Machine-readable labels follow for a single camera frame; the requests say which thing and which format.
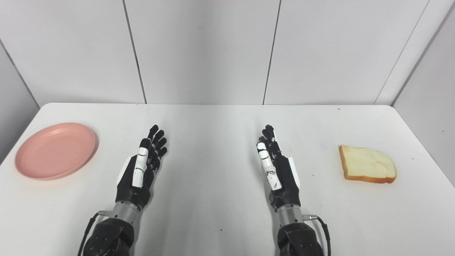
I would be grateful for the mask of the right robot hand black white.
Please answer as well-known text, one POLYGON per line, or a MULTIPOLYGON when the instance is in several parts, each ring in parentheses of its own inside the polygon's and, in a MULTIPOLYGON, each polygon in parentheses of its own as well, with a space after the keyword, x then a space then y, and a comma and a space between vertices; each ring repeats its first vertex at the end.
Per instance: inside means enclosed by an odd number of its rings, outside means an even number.
POLYGON ((298 177, 291 158, 283 155, 274 127, 267 124, 256 144, 263 170, 271 187, 269 201, 275 211, 284 205, 301 206, 298 177))

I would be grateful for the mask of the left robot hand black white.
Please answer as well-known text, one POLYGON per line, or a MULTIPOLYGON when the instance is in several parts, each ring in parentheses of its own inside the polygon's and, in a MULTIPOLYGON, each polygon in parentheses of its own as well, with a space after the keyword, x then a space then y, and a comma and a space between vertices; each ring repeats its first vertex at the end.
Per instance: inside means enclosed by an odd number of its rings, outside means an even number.
POLYGON ((115 202, 128 202, 142 210, 151 198, 151 187, 162 158, 168 149, 164 130, 153 125, 140 142, 136 155, 130 157, 117 185, 115 202))

